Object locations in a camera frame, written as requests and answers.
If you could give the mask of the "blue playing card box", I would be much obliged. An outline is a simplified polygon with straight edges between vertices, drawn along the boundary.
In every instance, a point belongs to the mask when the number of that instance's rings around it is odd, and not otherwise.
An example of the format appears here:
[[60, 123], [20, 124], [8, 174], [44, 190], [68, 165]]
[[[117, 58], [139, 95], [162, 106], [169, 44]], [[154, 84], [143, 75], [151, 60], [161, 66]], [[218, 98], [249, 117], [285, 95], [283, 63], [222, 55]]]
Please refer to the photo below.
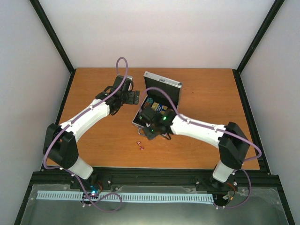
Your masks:
[[158, 112], [158, 113], [161, 113], [161, 114], [164, 114], [164, 113], [167, 111], [167, 109], [168, 109], [167, 106], [162, 105], [162, 104], [160, 104], [160, 103], [156, 103], [156, 102], [153, 103], [153, 105], [151, 106], [151, 108], [152, 108], [154, 111], [156, 111], [156, 112]]

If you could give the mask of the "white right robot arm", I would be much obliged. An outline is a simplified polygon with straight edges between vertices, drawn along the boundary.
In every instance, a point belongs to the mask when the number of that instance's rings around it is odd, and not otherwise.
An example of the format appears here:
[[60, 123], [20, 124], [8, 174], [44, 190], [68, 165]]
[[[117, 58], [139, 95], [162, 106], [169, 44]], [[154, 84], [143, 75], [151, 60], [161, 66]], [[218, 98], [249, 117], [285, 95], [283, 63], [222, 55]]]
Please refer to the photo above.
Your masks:
[[225, 183], [234, 171], [241, 169], [249, 149], [248, 139], [233, 122], [227, 125], [209, 124], [176, 113], [172, 109], [162, 114], [150, 106], [139, 112], [138, 119], [145, 123], [142, 130], [149, 140], [158, 135], [182, 135], [217, 148], [220, 161], [214, 168], [212, 178], [220, 183]]

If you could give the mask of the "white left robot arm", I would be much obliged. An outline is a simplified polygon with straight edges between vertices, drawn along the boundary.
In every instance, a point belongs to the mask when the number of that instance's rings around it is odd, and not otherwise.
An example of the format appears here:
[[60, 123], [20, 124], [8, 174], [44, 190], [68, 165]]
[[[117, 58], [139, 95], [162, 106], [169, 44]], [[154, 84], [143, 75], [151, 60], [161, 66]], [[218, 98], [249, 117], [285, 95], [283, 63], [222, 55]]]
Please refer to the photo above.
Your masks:
[[80, 113], [59, 125], [48, 126], [44, 143], [44, 168], [50, 169], [47, 160], [56, 163], [57, 168], [67, 170], [81, 178], [86, 188], [94, 188], [98, 178], [93, 168], [79, 156], [77, 143], [91, 127], [101, 119], [115, 115], [124, 105], [136, 105], [139, 92], [133, 90], [132, 76], [118, 75], [112, 86], [108, 86]]

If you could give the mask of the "aluminium poker case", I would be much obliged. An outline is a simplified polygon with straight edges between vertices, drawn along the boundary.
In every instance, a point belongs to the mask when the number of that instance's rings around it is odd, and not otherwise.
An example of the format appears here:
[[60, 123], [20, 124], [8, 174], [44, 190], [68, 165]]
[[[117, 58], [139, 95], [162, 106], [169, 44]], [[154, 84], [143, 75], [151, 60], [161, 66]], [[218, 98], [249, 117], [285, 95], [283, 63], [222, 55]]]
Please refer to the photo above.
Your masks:
[[[140, 121], [138, 114], [145, 107], [151, 107], [154, 102], [165, 105], [168, 107], [168, 109], [176, 111], [178, 109], [183, 84], [179, 81], [172, 80], [148, 71], [144, 73], [143, 77], [146, 89], [141, 93], [142, 101], [139, 104], [139, 109], [134, 119], [132, 120], [132, 124], [138, 127], [139, 135], [145, 136], [142, 130], [142, 128], [145, 127], [145, 124]], [[152, 104], [146, 102], [148, 98], [153, 99]]]

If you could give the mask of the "blue poker chip stack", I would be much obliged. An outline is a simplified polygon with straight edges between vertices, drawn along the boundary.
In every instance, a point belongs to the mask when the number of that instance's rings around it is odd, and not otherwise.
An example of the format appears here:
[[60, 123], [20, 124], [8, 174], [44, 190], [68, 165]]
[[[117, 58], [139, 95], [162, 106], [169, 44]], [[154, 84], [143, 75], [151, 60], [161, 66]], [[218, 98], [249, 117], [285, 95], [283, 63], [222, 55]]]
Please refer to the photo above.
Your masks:
[[148, 98], [148, 99], [146, 100], [146, 102], [152, 104], [152, 103], [153, 103], [153, 99], [152, 99], [152, 98]]

